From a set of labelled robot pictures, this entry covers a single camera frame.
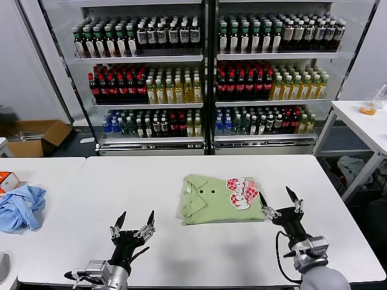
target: display fridge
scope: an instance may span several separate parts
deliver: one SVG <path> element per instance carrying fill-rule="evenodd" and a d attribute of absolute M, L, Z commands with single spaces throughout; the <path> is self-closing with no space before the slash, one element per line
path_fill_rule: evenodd
<path fill-rule="evenodd" d="M 101 155 L 310 153 L 378 5 L 36 0 L 38 24 L 19 1 Z"/>

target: red and white logo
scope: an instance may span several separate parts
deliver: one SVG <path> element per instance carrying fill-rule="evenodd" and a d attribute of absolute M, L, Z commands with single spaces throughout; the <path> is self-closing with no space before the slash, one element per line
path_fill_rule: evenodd
<path fill-rule="evenodd" d="M 249 209 L 253 200 L 258 196 L 254 181 L 247 181 L 245 178 L 233 178 L 228 179 L 226 184 L 233 191 L 230 201 L 237 210 Z"/>

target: robotic arm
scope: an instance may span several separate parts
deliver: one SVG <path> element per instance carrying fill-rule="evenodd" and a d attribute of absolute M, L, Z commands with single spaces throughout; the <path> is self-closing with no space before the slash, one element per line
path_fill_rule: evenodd
<path fill-rule="evenodd" d="M 302 199 L 298 200 L 295 192 L 286 186 L 292 207 L 274 210 L 269 207 L 263 195 L 259 193 L 262 211 L 273 224 L 282 226 L 286 233 L 279 231 L 276 235 L 276 255 L 281 274 L 290 282 L 301 284 L 300 290 L 350 290 L 350 284 L 339 271 L 326 267 L 328 264 L 328 242 L 323 236 L 313 237 L 301 225 L 304 215 Z M 289 238 L 290 252 L 284 258 L 292 257 L 294 268 L 301 273 L 302 280 L 289 278 L 282 269 L 278 252 L 278 239 L 282 234 Z"/>
<path fill-rule="evenodd" d="M 126 211 L 117 219 L 114 226 L 110 226 L 111 240 L 115 250 L 110 260 L 91 260 L 84 271 L 65 273 L 65 277 L 76 281 L 73 289 L 79 282 L 85 280 L 92 284 L 93 289 L 125 290 L 128 287 L 127 279 L 131 274 L 131 263 L 149 247 L 134 254 L 136 248 L 143 246 L 156 231 L 154 227 L 154 211 L 148 222 L 140 230 L 121 231 Z"/>

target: green shirt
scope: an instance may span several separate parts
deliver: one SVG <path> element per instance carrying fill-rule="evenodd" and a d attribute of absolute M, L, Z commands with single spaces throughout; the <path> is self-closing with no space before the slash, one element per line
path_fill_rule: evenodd
<path fill-rule="evenodd" d="M 187 225 L 223 220 L 264 221 L 254 178 L 184 178 L 181 214 Z"/>

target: blue cloth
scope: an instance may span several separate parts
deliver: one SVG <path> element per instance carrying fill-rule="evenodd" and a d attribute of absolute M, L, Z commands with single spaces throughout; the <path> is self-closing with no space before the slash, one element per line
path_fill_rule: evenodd
<path fill-rule="evenodd" d="M 0 231 L 11 233 L 22 224 L 26 224 L 31 231 L 38 230 L 41 223 L 33 212 L 44 208 L 45 193 L 46 190 L 29 185 L 7 192 L 0 199 Z"/>

